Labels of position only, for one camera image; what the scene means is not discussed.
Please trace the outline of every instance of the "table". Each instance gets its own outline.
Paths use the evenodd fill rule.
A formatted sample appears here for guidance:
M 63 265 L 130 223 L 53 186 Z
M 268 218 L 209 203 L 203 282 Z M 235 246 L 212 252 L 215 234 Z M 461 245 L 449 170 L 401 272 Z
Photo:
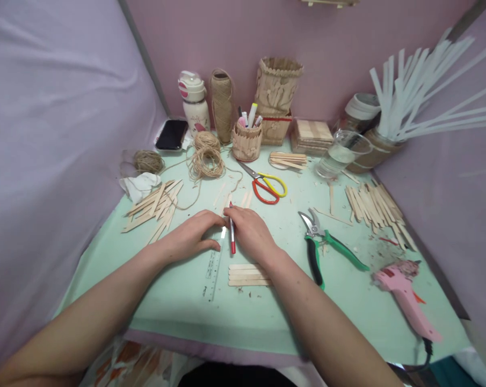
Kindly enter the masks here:
M 307 212 L 309 207 L 316 207 L 323 212 L 329 212 L 329 187 L 314 172 L 317 159 L 309 157 L 309 168 L 301 173 L 295 170 L 279 170 L 267 161 L 271 151 L 290 152 L 289 144 L 281 148 L 263 148 L 260 158 L 249 163 L 249 166 L 255 171 L 280 177 L 288 186 L 288 195 L 277 205 L 266 205 L 254 196 L 250 207 L 266 221 L 277 244 L 311 275 L 304 240 L 306 227 L 298 211 Z M 183 154 L 168 156 L 165 157 L 165 162 L 172 165 L 184 157 Z M 223 159 L 230 169 L 241 170 L 231 152 L 224 152 Z M 204 180 L 198 201 L 188 210 L 177 210 L 170 229 L 203 209 L 219 213 L 226 193 L 235 187 L 239 177 L 239 173 L 227 170 L 220 179 Z M 178 195 L 178 204 L 186 207 L 194 201 L 200 189 L 198 182 L 189 180 L 186 163 L 177 165 L 162 175 L 163 181 L 180 178 L 184 181 L 184 187 Z M 365 182 L 371 179 L 368 175 L 359 178 Z M 223 184 L 225 188 L 214 207 L 214 198 Z M 341 176 L 332 185 L 335 215 L 349 220 L 351 208 L 344 188 L 346 185 L 357 184 Z M 244 173 L 241 183 L 233 193 L 234 204 L 240 203 L 244 194 L 250 191 L 251 177 Z M 131 207 L 132 202 L 126 196 L 123 197 L 84 252 L 60 310 L 124 264 L 148 242 L 156 227 L 153 219 L 121 234 L 127 221 L 124 214 Z M 391 229 L 381 230 L 378 235 L 374 235 L 364 223 L 354 221 L 353 226 L 349 226 L 321 214 L 318 216 L 323 228 L 327 228 L 331 234 L 353 249 L 361 261 L 371 268 L 371 272 L 367 273 L 358 271 L 348 259 L 329 247 L 328 252 L 321 256 L 325 293 L 339 305 L 386 361 L 421 364 L 425 360 L 422 341 L 409 327 L 393 296 L 372 284 L 370 273 L 394 262 L 397 257 L 423 261 L 413 287 L 427 301 L 422 309 L 444 337 L 443 342 L 433 346 L 433 360 L 469 346 L 458 317 L 420 253 L 402 253 L 399 247 L 378 239 L 392 238 Z M 210 252 L 206 252 L 192 260 L 167 267 L 137 308 L 130 322 L 130 329 L 279 356 L 303 355 L 273 288 L 228 286 L 230 264 L 254 262 L 240 249 L 231 257 L 227 239 L 222 245 L 214 300 L 208 303 L 202 299 L 202 284 L 209 255 Z

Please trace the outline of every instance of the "glass of water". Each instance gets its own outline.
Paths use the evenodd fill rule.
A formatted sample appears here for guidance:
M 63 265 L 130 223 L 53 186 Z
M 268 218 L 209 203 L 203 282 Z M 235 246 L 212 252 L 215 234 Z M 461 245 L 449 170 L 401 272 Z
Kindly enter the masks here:
M 337 176 L 359 156 L 372 151 L 372 143 L 357 132 L 340 130 L 334 133 L 334 142 L 316 166 L 322 178 Z

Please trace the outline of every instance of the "green pruning shears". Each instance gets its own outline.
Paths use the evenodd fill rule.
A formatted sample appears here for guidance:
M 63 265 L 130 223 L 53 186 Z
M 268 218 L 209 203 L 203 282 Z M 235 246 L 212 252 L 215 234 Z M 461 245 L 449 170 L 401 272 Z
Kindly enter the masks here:
M 361 271 L 369 271 L 370 268 L 359 261 L 356 255 L 344 244 L 342 244 L 337 238 L 329 234 L 329 230 L 321 232 L 320 221 L 318 216 L 312 209 L 309 212 L 313 216 L 311 219 L 308 215 L 303 212 L 298 212 L 303 222 L 307 226 L 306 240 L 307 240 L 307 256 L 309 258 L 309 265 L 311 266 L 311 271 L 313 272 L 314 282 L 322 289 L 325 289 L 325 282 L 323 282 L 323 277 L 320 272 L 320 256 L 318 254 L 318 247 L 328 243 L 334 250 L 346 256 L 350 262 L 354 264 L 356 268 Z M 314 238 L 319 235 L 322 237 L 322 241 L 318 242 Z

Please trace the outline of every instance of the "black phone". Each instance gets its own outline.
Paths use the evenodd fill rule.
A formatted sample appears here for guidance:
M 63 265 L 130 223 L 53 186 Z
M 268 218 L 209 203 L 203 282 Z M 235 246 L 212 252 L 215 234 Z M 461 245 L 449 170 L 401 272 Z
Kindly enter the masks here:
M 161 151 L 179 151 L 182 148 L 187 121 L 168 120 L 164 124 L 161 135 L 155 143 L 155 148 Z

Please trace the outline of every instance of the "red pen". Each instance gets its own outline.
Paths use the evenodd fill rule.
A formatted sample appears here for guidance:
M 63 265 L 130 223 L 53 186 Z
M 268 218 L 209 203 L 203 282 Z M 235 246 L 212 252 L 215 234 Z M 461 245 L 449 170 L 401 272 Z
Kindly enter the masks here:
M 230 220 L 230 247 L 232 249 L 232 254 L 236 253 L 236 240 L 234 238 L 234 222 L 232 221 L 231 217 L 228 217 Z

